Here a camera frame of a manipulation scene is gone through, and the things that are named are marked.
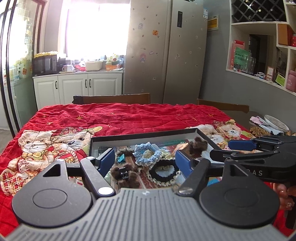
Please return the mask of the person's right hand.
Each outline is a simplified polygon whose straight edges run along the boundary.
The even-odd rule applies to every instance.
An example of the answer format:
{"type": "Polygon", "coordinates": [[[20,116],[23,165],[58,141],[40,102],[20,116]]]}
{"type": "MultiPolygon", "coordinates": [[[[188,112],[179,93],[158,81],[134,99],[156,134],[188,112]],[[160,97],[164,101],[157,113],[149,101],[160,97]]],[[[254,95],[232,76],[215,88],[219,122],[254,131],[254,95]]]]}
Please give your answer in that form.
{"type": "Polygon", "coordinates": [[[284,184],[273,184],[273,190],[277,193],[280,199],[281,210],[292,210],[295,205],[293,197],[295,197],[295,186],[288,187],[284,184]]]}

